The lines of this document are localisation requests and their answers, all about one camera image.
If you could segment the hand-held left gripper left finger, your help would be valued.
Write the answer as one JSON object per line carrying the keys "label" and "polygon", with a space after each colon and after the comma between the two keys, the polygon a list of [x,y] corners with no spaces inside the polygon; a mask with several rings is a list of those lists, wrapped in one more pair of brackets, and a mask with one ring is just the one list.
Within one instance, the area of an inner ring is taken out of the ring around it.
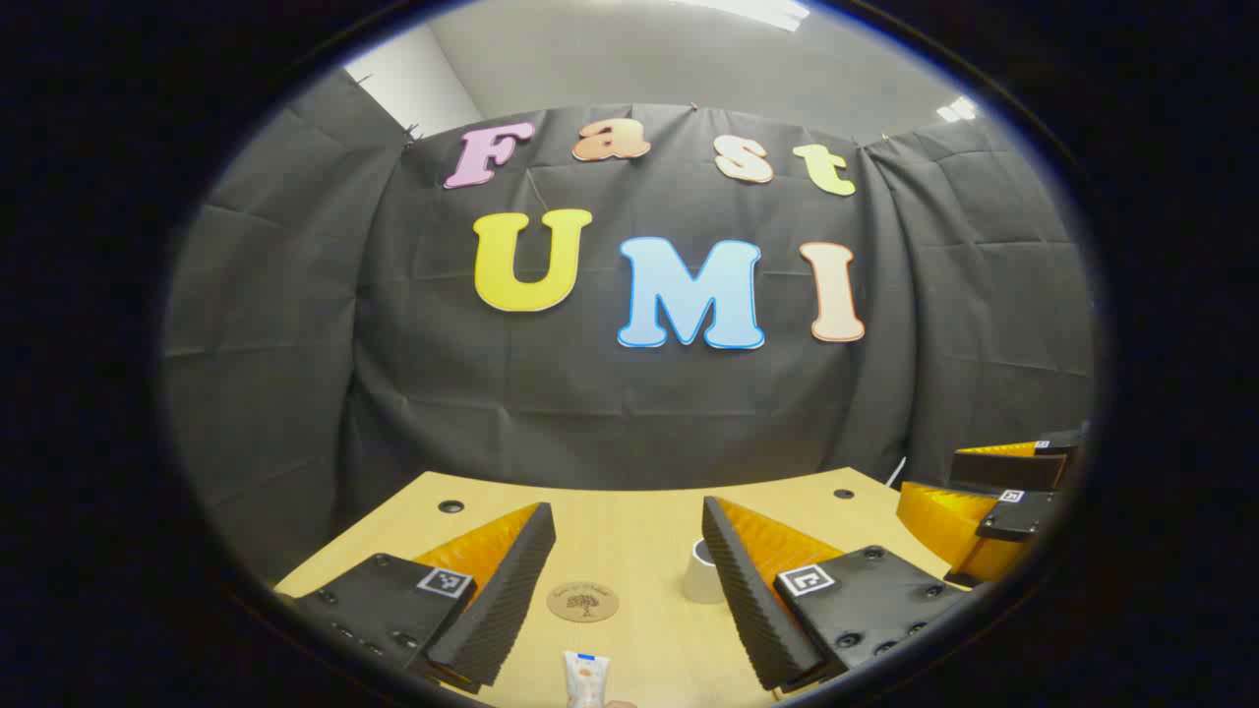
{"label": "hand-held left gripper left finger", "polygon": [[530,503],[414,559],[371,553],[308,592],[278,596],[368,661],[477,693],[499,680],[555,538],[551,506]]}

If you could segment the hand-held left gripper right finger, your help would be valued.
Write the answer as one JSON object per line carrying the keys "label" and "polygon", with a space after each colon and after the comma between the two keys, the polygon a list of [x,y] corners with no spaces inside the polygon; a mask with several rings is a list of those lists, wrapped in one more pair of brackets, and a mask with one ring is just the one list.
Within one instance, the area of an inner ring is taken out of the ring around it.
{"label": "hand-held left gripper right finger", "polygon": [[967,591],[878,544],[838,551],[724,498],[701,532],[760,687],[791,693],[857,671],[962,608]]}

